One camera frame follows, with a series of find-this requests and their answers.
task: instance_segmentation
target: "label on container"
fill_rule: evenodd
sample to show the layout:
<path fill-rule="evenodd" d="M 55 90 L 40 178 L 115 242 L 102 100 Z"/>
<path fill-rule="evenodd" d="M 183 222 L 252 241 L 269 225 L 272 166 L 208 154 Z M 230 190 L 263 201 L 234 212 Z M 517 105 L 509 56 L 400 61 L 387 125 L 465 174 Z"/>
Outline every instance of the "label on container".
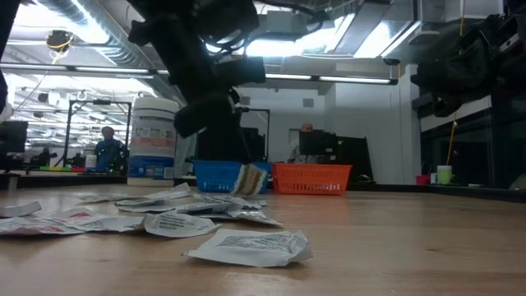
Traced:
<path fill-rule="evenodd" d="M 173 120 L 155 117 L 136 117 L 131 131 L 131 149 L 138 147 L 175 149 L 176 132 Z"/>
<path fill-rule="evenodd" d="M 129 178 L 173 179 L 173 157 L 131 156 Z"/>

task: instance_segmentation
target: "wooden tabletop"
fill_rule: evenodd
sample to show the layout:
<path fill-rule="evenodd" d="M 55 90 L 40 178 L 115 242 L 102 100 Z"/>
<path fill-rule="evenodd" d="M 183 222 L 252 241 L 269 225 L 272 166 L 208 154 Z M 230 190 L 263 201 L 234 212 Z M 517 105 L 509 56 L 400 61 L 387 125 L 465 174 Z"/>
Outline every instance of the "wooden tabletop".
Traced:
<path fill-rule="evenodd" d="M 92 192 L 151 193 L 124 185 L 20 190 L 1 203 L 40 201 L 40 215 L 85 206 Z M 181 256 L 213 234 L 0 238 L 0 295 L 526 295 L 526 206 L 467 197 L 348 192 L 260 196 L 265 212 L 308 237 L 314 257 L 253 268 Z M 224 228 L 276 231 L 226 223 Z"/>

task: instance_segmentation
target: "paper packet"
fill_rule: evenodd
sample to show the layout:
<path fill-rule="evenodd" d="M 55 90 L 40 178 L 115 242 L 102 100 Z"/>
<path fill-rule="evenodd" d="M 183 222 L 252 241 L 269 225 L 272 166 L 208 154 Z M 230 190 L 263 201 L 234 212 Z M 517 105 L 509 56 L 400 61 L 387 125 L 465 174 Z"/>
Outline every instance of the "paper packet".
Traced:
<path fill-rule="evenodd" d="M 227 215 L 238 220 L 248 220 L 251 222 L 283 227 L 280 222 L 267 218 L 267 216 L 260 210 L 231 210 L 227 212 Z"/>
<path fill-rule="evenodd" d="M 233 204 L 239 205 L 240 209 L 244 210 L 259 210 L 261 208 L 261 205 L 257 205 L 255 203 L 251 203 L 249 201 L 245 201 L 241 197 L 232 197 L 229 195 L 212 195 L 212 194 L 206 194 L 206 195 L 199 195 L 195 194 L 194 197 L 197 200 L 201 200 L 204 202 L 231 202 Z"/>
<path fill-rule="evenodd" d="M 173 189 L 156 192 L 152 194 L 145 195 L 142 198 L 137 198 L 133 200 L 117 201 L 115 205 L 117 206 L 151 206 L 163 204 L 165 201 L 172 199 L 178 199 L 183 197 L 191 196 L 191 189 L 188 186 L 188 183 L 179 184 Z"/>
<path fill-rule="evenodd" d="M 102 201 L 122 201 L 143 198 L 139 196 L 132 196 L 125 193 L 101 193 L 93 194 L 85 197 L 78 197 L 83 202 L 102 202 Z"/>
<path fill-rule="evenodd" d="M 260 210 L 231 210 L 226 213 L 200 214 L 197 215 L 197 217 L 212 220 L 247 220 L 251 222 L 283 227 L 280 222 L 269 219 Z"/>
<path fill-rule="evenodd" d="M 0 220 L 0 235 L 83 234 L 85 231 L 42 218 L 9 218 Z"/>
<path fill-rule="evenodd" d="M 177 207 L 176 204 L 164 201 L 164 202 L 158 202 L 153 205 L 145 205 L 145 206 L 117 206 L 119 210 L 129 211 L 133 213 L 146 213 L 146 212 L 165 212 L 169 210 L 173 210 Z"/>
<path fill-rule="evenodd" d="M 237 197 L 255 196 L 261 190 L 266 178 L 268 173 L 254 164 L 242 165 L 231 194 Z"/>
<path fill-rule="evenodd" d="M 0 218 L 22 217 L 42 210 L 38 201 L 23 206 L 0 206 Z"/>
<path fill-rule="evenodd" d="M 221 224 L 174 210 L 159 215 L 146 214 L 142 223 L 146 232 L 169 238 L 190 238 L 214 232 Z"/>
<path fill-rule="evenodd" d="M 255 267 L 286 266 L 312 258 L 308 240 L 301 231 L 292 234 L 231 229 L 218 230 L 214 237 L 186 255 Z"/>
<path fill-rule="evenodd" d="M 84 208 L 67 210 L 46 220 L 83 231 L 127 232 L 140 228 L 144 217 L 104 215 Z"/>

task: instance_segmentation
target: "pipe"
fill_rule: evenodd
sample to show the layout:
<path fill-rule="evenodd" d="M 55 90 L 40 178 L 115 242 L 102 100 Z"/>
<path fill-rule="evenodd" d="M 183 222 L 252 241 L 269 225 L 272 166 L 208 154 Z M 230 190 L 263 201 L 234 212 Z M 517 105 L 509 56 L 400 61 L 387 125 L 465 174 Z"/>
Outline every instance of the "pipe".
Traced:
<path fill-rule="evenodd" d="M 38 0 L 38 3 L 47 7 L 59 16 L 66 17 L 79 27 L 93 30 L 94 33 L 102 30 L 109 39 L 107 48 L 96 49 L 100 54 L 118 67 L 155 68 L 155 65 L 134 44 L 127 41 L 127 33 L 112 18 L 108 11 L 96 0 Z M 172 99 L 179 104 L 186 104 L 181 92 L 171 86 L 163 77 L 155 76 L 154 79 L 145 80 L 155 90 L 159 91 L 166 99 Z"/>

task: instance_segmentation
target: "desk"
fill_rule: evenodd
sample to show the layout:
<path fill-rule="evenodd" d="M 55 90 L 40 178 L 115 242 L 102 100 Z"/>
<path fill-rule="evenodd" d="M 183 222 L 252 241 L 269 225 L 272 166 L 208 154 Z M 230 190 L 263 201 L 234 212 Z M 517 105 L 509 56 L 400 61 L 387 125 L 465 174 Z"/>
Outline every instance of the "desk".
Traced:
<path fill-rule="evenodd" d="M 81 206 L 90 192 L 151 193 L 99 185 L 12 192 L 40 214 Z M 213 234 L 0 238 L 0 294 L 95 295 L 525 295 L 526 206 L 425 193 L 260 196 L 265 212 L 302 230 L 314 257 L 287 268 L 230 266 L 181 254 Z M 111 203 L 86 206 L 117 214 Z M 225 223 L 224 228 L 275 231 Z"/>

